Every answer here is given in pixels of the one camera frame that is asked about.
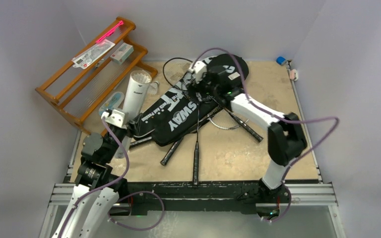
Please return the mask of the white shuttlecock front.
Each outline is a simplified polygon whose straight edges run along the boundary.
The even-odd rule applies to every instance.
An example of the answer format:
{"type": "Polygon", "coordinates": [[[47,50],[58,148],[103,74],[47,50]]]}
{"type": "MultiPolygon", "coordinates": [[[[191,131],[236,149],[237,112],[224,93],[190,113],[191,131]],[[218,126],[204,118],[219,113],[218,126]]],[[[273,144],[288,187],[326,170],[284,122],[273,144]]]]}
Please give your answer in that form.
{"type": "Polygon", "coordinates": [[[130,78],[140,84],[148,84],[152,81],[151,75],[144,70],[135,70],[131,72],[130,78]]]}

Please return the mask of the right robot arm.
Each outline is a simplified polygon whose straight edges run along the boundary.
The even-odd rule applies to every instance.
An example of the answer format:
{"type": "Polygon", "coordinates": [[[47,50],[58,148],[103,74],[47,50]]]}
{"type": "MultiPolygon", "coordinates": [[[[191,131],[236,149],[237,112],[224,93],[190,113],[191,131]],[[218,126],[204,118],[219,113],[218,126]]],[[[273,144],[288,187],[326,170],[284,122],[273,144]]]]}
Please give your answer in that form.
{"type": "Polygon", "coordinates": [[[254,122],[267,132],[268,168],[258,189],[263,201],[270,202],[278,195],[289,163],[307,147],[303,129],[295,113],[284,114],[254,100],[244,91],[245,76],[240,67],[228,75],[222,66],[208,67],[201,61],[188,71],[193,81],[187,86],[191,95],[210,96],[221,107],[254,122]]]}

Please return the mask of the black badminton racket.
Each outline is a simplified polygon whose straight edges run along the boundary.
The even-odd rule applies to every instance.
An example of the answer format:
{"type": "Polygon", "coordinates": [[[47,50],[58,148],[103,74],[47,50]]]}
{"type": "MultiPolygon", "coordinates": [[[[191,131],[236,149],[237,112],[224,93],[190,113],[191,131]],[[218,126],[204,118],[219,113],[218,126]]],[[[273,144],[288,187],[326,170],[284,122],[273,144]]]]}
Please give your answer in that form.
{"type": "Polygon", "coordinates": [[[172,88],[180,91],[178,87],[178,82],[183,78],[183,75],[186,72],[188,72],[187,70],[190,65],[191,65],[191,60],[186,58],[175,57],[175,58],[169,59],[163,65],[163,68],[162,68],[163,77],[166,80],[166,82],[172,86],[172,88]]]}

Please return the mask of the white shuttlecock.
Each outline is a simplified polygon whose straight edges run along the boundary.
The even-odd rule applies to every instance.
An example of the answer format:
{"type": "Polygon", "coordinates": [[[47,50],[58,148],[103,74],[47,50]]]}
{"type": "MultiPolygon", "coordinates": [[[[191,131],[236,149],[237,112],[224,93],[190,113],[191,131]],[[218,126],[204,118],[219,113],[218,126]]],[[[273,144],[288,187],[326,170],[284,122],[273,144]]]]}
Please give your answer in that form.
{"type": "Polygon", "coordinates": [[[144,70],[135,70],[131,72],[130,78],[140,84],[148,84],[152,81],[151,75],[144,70]]]}
{"type": "Polygon", "coordinates": [[[149,84],[147,93],[149,95],[156,95],[156,94],[158,94],[158,90],[159,90],[159,82],[153,81],[149,84]]]}

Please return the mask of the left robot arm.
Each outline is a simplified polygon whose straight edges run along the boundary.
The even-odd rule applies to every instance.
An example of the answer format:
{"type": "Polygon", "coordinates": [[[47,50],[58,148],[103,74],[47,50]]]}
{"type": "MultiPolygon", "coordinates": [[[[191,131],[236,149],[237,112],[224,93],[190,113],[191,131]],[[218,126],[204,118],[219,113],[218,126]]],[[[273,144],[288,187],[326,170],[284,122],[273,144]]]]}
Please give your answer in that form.
{"type": "Polygon", "coordinates": [[[104,112],[104,135],[92,133],[85,137],[68,207],[52,234],[54,238],[94,238],[115,203],[124,202],[129,195],[125,174],[112,174],[110,161],[118,149],[126,152],[129,145],[126,117],[104,112]]]}

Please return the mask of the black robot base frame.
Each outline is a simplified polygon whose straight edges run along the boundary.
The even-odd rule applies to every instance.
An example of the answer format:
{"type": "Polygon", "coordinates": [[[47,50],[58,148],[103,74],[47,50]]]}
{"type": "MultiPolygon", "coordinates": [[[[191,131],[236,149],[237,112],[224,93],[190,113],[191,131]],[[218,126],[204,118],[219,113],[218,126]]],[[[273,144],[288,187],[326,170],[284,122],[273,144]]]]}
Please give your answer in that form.
{"type": "Polygon", "coordinates": [[[275,190],[261,186],[259,180],[132,182],[128,181],[131,198],[114,204],[132,208],[133,215],[148,211],[213,211],[240,212],[274,216],[291,206],[335,205],[337,199],[331,184],[314,180],[291,180],[275,190]]]}

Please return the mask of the white shuttlecock tube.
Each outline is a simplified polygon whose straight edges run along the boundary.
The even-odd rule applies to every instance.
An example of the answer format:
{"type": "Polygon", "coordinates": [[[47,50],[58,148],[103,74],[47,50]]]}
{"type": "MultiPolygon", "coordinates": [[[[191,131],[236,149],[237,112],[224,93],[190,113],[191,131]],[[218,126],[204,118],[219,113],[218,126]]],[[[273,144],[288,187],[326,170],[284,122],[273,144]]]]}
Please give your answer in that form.
{"type": "Polygon", "coordinates": [[[140,113],[148,91],[149,84],[150,83],[137,83],[129,76],[129,82],[122,108],[124,112],[128,112],[128,121],[135,118],[140,113]]]}

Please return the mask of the black racket bag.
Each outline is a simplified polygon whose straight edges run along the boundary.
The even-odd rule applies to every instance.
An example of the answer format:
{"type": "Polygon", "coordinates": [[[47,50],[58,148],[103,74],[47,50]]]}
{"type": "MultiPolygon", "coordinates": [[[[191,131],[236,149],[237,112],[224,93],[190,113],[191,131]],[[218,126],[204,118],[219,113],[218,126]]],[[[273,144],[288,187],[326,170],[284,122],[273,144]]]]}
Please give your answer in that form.
{"type": "Polygon", "coordinates": [[[170,88],[133,120],[134,139],[152,137],[159,146],[168,145],[185,135],[197,124],[197,119],[218,108],[210,96],[197,94],[197,100],[189,98],[186,85],[193,79],[188,72],[191,63],[181,57],[164,63],[162,73],[170,88]]]}

